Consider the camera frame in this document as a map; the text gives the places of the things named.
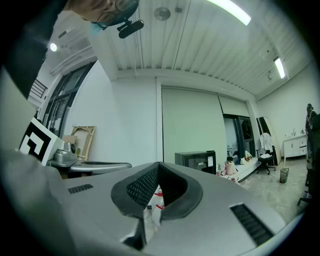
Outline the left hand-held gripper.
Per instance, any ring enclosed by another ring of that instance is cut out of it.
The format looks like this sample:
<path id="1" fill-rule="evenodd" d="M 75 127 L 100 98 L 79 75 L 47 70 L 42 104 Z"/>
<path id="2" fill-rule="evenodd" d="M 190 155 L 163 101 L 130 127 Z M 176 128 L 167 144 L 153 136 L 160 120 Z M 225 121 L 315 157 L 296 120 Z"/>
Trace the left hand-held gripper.
<path id="1" fill-rule="evenodd" d="M 88 161 L 87 155 L 76 153 L 76 140 L 74 135 L 66 141 L 61 139 L 32 118 L 19 151 L 36 157 L 43 166 L 54 167 L 63 175 L 101 175 L 132 167 L 126 162 Z"/>

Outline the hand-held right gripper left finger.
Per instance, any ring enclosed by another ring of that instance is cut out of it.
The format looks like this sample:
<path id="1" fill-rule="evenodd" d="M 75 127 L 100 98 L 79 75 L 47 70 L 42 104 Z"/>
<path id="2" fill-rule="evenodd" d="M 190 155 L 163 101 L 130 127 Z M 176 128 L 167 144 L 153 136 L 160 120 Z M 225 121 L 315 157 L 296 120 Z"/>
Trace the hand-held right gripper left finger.
<path id="1" fill-rule="evenodd" d="M 160 254 L 158 232 L 145 222 L 148 203 L 158 187 L 158 163 L 108 174 L 65 180 L 67 188 L 92 187 L 70 194 L 71 217 L 83 240 L 84 255 Z"/>

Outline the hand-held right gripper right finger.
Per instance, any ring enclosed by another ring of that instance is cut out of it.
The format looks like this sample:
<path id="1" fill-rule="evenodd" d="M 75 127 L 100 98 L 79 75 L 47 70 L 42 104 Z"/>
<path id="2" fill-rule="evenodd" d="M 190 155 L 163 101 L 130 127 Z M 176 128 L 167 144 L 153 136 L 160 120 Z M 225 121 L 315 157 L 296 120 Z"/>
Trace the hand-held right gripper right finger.
<path id="1" fill-rule="evenodd" d="M 186 217 L 164 220 L 147 244 L 154 256 L 236 256 L 256 248 L 256 243 L 232 212 L 244 204 L 273 235 L 285 227 L 281 215 L 240 185 L 220 176 L 181 165 L 170 167 L 197 180 L 203 195 Z"/>

